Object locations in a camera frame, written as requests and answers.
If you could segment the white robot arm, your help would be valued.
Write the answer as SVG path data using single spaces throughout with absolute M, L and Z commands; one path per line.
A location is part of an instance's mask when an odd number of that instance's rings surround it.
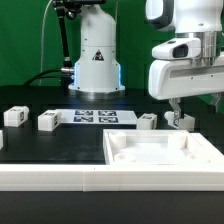
M 164 114 L 176 129 L 192 130 L 195 119 L 184 114 L 182 97 L 211 94 L 217 105 L 224 93 L 224 52 L 220 47 L 224 0 L 146 0 L 147 21 L 175 37 L 152 49 L 148 91 L 173 108 Z M 77 95 L 95 98 L 123 91 L 116 61 L 116 23 L 99 5 L 85 4 L 81 13 L 81 55 L 74 65 Z

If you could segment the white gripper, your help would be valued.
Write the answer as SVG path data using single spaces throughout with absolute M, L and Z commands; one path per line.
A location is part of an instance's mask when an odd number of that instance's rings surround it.
M 155 99 L 170 99 L 175 128 L 182 117 L 181 97 L 213 93 L 209 108 L 215 114 L 224 98 L 224 93 L 218 93 L 224 92 L 224 53 L 212 66 L 194 67 L 190 60 L 155 60 L 149 69 L 148 91 Z

